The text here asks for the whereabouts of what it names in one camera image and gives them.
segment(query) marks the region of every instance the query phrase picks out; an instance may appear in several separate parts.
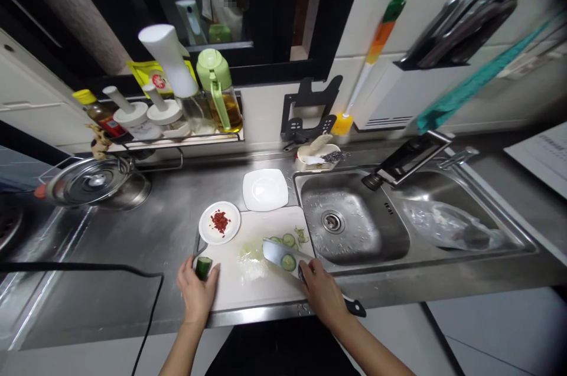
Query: stainless steel sink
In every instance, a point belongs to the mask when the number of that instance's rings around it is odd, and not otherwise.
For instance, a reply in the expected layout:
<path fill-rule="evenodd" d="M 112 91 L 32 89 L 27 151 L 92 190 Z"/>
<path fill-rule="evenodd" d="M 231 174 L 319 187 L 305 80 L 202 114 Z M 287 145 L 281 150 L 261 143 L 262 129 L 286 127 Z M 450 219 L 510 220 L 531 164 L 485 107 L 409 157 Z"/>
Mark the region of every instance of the stainless steel sink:
<path fill-rule="evenodd" d="M 349 171 L 301 178 L 301 203 L 317 252 L 341 265 L 376 264 L 408 253 L 409 234 L 383 191 Z"/>
<path fill-rule="evenodd" d="M 527 233 L 462 168 L 442 171 L 432 161 L 397 188 L 384 184 L 376 192 L 361 182 L 368 173 L 354 169 L 294 175 L 315 254 L 330 272 L 364 273 L 537 251 Z M 486 227 L 499 229 L 505 242 L 481 251 L 436 247 L 403 213 L 406 199 L 458 207 Z M 488 238 L 479 233 L 471 241 L 483 245 Z"/>

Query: white plate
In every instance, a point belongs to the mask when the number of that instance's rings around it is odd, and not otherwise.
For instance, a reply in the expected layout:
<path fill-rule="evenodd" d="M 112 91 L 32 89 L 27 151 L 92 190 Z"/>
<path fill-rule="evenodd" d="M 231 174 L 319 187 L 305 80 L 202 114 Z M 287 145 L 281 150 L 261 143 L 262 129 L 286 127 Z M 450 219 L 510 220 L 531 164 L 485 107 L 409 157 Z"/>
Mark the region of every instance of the white plate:
<path fill-rule="evenodd" d="M 246 174 L 242 194 L 249 211 L 273 211 L 288 204 L 288 185 L 279 169 L 259 169 Z"/>
<path fill-rule="evenodd" d="M 224 234 L 214 228 L 213 220 L 211 219 L 218 211 L 225 212 L 224 216 L 230 220 Z M 201 238 L 212 245 L 227 243 L 236 235 L 239 228 L 240 211 L 230 202 L 216 202 L 212 204 L 202 213 L 199 220 L 199 234 Z"/>

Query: yellow cap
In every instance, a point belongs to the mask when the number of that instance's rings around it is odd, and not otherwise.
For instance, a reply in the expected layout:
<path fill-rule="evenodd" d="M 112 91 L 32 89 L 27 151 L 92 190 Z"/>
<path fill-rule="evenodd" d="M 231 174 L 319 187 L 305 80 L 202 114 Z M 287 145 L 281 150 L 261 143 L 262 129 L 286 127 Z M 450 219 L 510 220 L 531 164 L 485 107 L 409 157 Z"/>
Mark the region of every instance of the yellow cap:
<path fill-rule="evenodd" d="M 73 93 L 73 97 L 80 104 L 91 104 L 96 102 L 95 95 L 90 90 L 79 90 Z"/>

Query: cutting board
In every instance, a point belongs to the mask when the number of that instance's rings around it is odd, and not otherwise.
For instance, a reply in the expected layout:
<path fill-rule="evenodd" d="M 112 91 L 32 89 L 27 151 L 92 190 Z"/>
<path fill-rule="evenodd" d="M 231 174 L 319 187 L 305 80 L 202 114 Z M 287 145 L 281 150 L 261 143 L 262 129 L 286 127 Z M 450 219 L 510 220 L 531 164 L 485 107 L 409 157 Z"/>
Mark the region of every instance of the cutting board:
<path fill-rule="evenodd" d="M 309 237 L 303 210 L 285 207 L 269 212 L 242 212 L 241 216 L 240 229 L 230 242 L 208 245 L 200 255 L 211 258 L 213 265 L 220 263 L 213 311 L 305 299 L 301 282 L 262 254 L 264 237 L 281 238 L 291 233 L 297 242 L 295 227 L 304 228 Z M 310 238 L 298 246 L 301 252 L 315 256 Z"/>

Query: yellow sauce packet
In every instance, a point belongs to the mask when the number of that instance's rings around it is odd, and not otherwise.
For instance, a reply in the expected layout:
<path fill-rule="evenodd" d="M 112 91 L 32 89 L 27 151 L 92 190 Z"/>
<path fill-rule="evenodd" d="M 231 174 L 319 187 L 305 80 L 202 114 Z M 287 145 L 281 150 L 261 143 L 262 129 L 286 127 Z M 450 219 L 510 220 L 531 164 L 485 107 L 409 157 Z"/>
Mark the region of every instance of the yellow sauce packet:
<path fill-rule="evenodd" d="M 143 87 L 146 84 L 153 84 L 155 85 L 156 90 L 158 90 L 160 94 L 163 94 L 164 96 L 173 94 L 173 91 L 171 90 L 171 85 L 167 80 L 167 78 L 165 77 L 165 71 L 155 60 L 147 61 L 147 62 L 127 61 L 126 64 L 132 71 L 132 74 L 134 75 L 134 78 L 136 78 L 136 81 L 138 81 L 138 84 L 140 84 L 140 87 Z M 195 72 L 193 72 L 193 66 L 191 65 L 191 62 L 185 60 L 185 64 L 189 68 L 189 72 L 191 72 L 191 76 L 198 85 L 197 78 L 195 77 Z"/>

